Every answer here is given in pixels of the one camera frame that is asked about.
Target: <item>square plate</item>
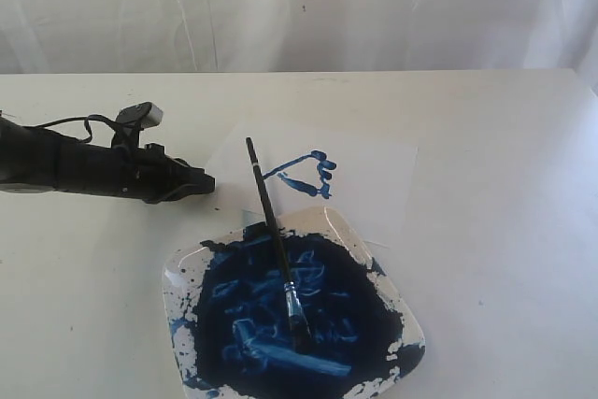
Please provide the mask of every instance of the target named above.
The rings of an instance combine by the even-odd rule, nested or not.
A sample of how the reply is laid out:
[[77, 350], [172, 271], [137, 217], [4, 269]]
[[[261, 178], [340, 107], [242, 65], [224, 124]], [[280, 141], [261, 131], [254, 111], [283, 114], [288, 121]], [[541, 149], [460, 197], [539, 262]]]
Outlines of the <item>square plate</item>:
[[163, 294], [187, 397], [366, 399], [413, 370], [421, 328], [340, 214], [311, 207], [278, 223], [313, 351], [292, 350], [263, 223], [180, 249]]

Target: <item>black object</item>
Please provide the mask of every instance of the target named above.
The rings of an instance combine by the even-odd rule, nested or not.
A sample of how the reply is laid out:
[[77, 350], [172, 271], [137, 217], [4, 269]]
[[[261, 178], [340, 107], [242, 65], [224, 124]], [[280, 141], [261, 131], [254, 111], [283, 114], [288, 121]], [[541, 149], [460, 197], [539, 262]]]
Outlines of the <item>black object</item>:
[[247, 143], [249, 159], [253, 166], [253, 176], [255, 177], [260, 200], [262, 201], [265, 224], [272, 237], [272, 241], [274, 242], [274, 251], [277, 255], [278, 269], [284, 278], [284, 293], [287, 304], [287, 316], [289, 317], [289, 327], [291, 328], [292, 343], [297, 352], [306, 353], [309, 352], [311, 347], [311, 333], [309, 332], [309, 326], [307, 325], [306, 315], [304, 314], [301, 302], [297, 297], [295, 285], [292, 281], [287, 251], [282, 245], [282, 237], [280, 236], [280, 230], [278, 229], [277, 219], [274, 215], [274, 210], [272, 209], [268, 191], [265, 188], [265, 182], [263, 182], [262, 169], [258, 163], [258, 157], [255, 154], [253, 142], [251, 141], [251, 137], [248, 137], [245, 141]]
[[[85, 193], [150, 204], [214, 192], [214, 178], [203, 168], [169, 158], [158, 144], [138, 147], [140, 132], [157, 126], [162, 115], [147, 102], [123, 109], [115, 121], [91, 115], [32, 127], [0, 117], [0, 190]], [[83, 121], [89, 137], [76, 139], [46, 129], [68, 121]], [[114, 130], [111, 148], [89, 145], [91, 121]]]

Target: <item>white fabric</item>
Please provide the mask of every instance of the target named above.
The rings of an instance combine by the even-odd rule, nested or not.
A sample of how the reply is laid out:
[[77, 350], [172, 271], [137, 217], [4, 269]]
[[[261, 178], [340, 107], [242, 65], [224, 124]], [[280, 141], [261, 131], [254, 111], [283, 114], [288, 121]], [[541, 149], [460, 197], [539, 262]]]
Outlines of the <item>white fabric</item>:
[[0, 0], [0, 72], [573, 67], [598, 0]]

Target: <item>blue paint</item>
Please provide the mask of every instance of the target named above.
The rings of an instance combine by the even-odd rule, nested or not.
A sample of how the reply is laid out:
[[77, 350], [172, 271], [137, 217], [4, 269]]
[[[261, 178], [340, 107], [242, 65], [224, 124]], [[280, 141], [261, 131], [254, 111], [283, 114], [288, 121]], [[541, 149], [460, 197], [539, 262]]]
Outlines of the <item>blue paint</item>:
[[377, 296], [368, 270], [321, 235], [288, 232], [285, 249], [315, 341], [312, 352], [294, 352], [283, 280], [264, 229], [250, 226], [242, 242], [226, 246], [202, 242], [215, 258], [193, 308], [199, 320], [184, 324], [198, 354], [197, 376], [184, 376], [186, 385], [211, 392], [229, 385], [257, 398], [324, 399], [388, 378], [395, 366], [403, 376], [418, 364], [419, 347], [386, 360], [403, 324]]
[[[315, 159], [318, 161], [317, 170], [318, 174], [320, 175], [321, 187], [318, 188], [306, 182], [300, 181], [298, 179], [289, 178], [287, 173], [284, 171], [289, 167], [292, 167], [296, 164], [299, 164], [307, 159]], [[303, 156], [298, 157], [297, 159], [293, 159], [283, 165], [279, 165], [277, 168], [270, 170], [268, 173], [263, 175], [264, 179], [268, 179], [273, 175], [277, 175], [285, 184], [287, 184], [292, 189], [296, 191], [307, 193], [309, 196], [317, 196], [321, 195], [322, 198], [328, 199], [331, 197], [330, 194], [330, 181], [333, 178], [333, 174], [330, 171], [336, 169], [336, 163], [332, 161], [328, 161], [328, 156], [326, 153], [320, 150], [313, 150], [309, 154], [305, 154]]]

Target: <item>white table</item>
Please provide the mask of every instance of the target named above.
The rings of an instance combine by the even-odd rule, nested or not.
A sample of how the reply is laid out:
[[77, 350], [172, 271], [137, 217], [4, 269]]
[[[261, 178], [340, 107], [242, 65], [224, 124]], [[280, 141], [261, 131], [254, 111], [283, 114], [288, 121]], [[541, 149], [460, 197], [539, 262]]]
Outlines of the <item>white table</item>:
[[[26, 124], [154, 102], [164, 121], [143, 140], [200, 166], [244, 116], [417, 146], [402, 238], [376, 256], [428, 348], [380, 397], [598, 395], [598, 102], [573, 72], [3, 76], [0, 90]], [[0, 397], [182, 398], [161, 268], [230, 221], [201, 198], [3, 193], [0, 211]]]

